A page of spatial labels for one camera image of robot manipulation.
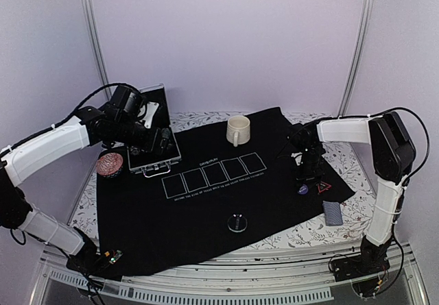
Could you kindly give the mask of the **aluminium poker chip case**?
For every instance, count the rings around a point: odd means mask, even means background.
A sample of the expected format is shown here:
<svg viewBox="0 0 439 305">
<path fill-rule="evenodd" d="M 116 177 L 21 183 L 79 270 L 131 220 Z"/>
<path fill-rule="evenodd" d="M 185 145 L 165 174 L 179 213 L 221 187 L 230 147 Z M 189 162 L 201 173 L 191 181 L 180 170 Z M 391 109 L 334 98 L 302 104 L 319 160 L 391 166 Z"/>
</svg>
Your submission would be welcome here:
<svg viewBox="0 0 439 305">
<path fill-rule="evenodd" d="M 169 173 L 171 166 L 181 160 L 181 154 L 171 129 L 165 86 L 158 84 L 140 92 L 143 104 L 138 118 L 152 132 L 152 150 L 128 147 L 128 168 L 131 173 L 152 178 Z"/>
</svg>

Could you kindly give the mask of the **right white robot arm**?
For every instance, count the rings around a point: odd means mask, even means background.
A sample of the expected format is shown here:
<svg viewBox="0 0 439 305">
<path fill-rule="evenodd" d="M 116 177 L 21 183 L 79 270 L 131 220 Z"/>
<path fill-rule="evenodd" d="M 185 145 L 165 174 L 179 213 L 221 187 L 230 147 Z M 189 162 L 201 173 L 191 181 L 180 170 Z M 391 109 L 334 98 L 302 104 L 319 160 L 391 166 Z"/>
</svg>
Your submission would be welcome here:
<svg viewBox="0 0 439 305">
<path fill-rule="evenodd" d="M 395 242 L 395 224 L 401 214 L 404 193 L 416 158 L 414 143 L 398 112 L 399 107 L 364 116 L 322 117 L 304 125 L 294 125 L 288 141 L 301 154 L 294 162 L 296 182 L 322 182 L 324 143 L 368 144 L 378 189 L 372 221 L 363 237 L 360 254 L 330 263 L 337 281 L 379 273 L 389 269 L 387 250 Z"/>
</svg>

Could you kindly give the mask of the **purple small blind button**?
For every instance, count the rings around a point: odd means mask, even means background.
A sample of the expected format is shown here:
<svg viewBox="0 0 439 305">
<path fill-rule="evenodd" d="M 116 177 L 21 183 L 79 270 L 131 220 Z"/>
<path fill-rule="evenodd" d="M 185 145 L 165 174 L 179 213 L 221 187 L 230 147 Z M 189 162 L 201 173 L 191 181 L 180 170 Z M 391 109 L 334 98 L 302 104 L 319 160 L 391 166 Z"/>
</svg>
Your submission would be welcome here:
<svg viewBox="0 0 439 305">
<path fill-rule="evenodd" d="M 307 194 L 309 192 L 309 188 L 308 188 L 308 186 L 306 185 L 306 184 L 302 184 L 299 188 L 298 188 L 298 190 L 297 190 L 297 193 L 299 194 L 299 195 L 305 195 L 305 194 Z"/>
</svg>

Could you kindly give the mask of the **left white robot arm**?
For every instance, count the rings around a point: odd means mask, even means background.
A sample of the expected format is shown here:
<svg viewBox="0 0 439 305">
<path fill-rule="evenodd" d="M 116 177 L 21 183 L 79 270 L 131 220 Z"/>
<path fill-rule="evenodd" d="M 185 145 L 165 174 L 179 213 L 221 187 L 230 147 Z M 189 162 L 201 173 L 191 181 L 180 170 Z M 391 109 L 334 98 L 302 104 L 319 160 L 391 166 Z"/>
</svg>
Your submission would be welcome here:
<svg viewBox="0 0 439 305">
<path fill-rule="evenodd" d="M 102 272 L 121 257 L 119 250 L 98 254 L 82 231 L 58 222 L 27 202 L 19 186 L 38 170 L 71 152 L 102 144 L 123 144 L 131 173 L 152 178 L 169 173 L 181 155 L 171 130 L 165 87 L 138 90 L 114 83 L 100 108 L 81 101 L 60 122 L 1 150 L 1 227 L 20 230 L 64 251 L 67 267 L 87 276 Z"/>
</svg>

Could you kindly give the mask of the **clear black dealer button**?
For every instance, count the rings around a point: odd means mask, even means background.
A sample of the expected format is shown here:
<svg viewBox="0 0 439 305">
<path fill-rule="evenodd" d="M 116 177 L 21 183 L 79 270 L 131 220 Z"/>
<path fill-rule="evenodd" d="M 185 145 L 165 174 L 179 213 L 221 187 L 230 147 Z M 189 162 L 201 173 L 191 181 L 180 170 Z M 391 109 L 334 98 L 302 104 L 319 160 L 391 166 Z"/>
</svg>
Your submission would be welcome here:
<svg viewBox="0 0 439 305">
<path fill-rule="evenodd" d="M 233 214 L 227 221 L 228 229 L 234 233 L 241 233 L 248 227 L 248 220 L 242 214 Z"/>
</svg>

